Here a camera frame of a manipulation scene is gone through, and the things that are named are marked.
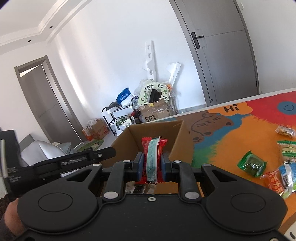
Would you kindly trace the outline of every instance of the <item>blue plastic bag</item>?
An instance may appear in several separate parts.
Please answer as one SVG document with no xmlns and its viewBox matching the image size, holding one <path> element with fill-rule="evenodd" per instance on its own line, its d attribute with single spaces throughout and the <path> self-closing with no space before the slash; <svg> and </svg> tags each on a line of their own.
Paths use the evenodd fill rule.
<svg viewBox="0 0 296 241">
<path fill-rule="evenodd" d="M 126 87 L 118 96 L 117 96 L 117 103 L 121 104 L 122 101 L 124 101 L 127 97 L 131 95 L 128 87 Z"/>
</svg>

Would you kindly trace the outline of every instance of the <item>sleeve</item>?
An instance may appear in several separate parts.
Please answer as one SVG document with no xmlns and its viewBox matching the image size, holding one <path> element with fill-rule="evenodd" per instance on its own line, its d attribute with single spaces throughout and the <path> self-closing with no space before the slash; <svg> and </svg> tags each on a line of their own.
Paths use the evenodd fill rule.
<svg viewBox="0 0 296 241">
<path fill-rule="evenodd" d="M 0 241 L 10 241 L 15 238 L 4 222 L 4 216 L 0 219 Z"/>
</svg>

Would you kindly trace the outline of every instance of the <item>door handle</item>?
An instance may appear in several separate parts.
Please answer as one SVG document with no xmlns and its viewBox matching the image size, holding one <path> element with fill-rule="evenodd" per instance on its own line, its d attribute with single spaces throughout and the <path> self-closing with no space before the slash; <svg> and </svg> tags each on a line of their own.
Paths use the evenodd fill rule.
<svg viewBox="0 0 296 241">
<path fill-rule="evenodd" d="M 195 32 L 192 32 L 192 33 L 191 33 L 191 36 L 192 36 L 192 38 L 193 38 L 193 41 L 194 41 L 194 44 L 195 44 L 196 48 L 197 48 L 197 49 L 200 49 L 200 44 L 199 44 L 199 42 L 198 42 L 198 39 L 200 39 L 200 38 L 204 38 L 204 36 L 203 36 L 203 35 L 201 35 L 201 36 L 196 36 Z"/>
</svg>

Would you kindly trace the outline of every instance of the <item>blue smiley face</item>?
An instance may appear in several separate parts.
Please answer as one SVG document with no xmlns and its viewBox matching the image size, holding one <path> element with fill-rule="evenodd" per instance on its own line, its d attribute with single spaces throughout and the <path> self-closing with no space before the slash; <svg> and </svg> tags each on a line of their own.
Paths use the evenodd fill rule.
<svg viewBox="0 0 296 241">
<path fill-rule="evenodd" d="M 296 103 L 291 101 L 279 103 L 277 109 L 286 115 L 296 115 Z"/>
</svg>

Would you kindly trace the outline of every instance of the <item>colorful tablecloth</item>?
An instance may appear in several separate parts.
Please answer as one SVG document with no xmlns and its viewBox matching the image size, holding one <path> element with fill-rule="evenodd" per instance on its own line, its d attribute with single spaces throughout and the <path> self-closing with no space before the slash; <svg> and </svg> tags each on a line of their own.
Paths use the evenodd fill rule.
<svg viewBox="0 0 296 241">
<path fill-rule="evenodd" d="M 296 91 L 185 114 L 167 120 L 184 120 L 194 141 L 193 167 L 212 163 L 235 175 L 263 185 L 237 167 L 248 152 L 267 161 L 265 172 L 279 163 L 278 140 L 288 140 L 275 132 L 278 125 L 296 128 Z M 285 200 L 288 213 L 280 231 L 296 236 L 296 195 Z"/>
</svg>

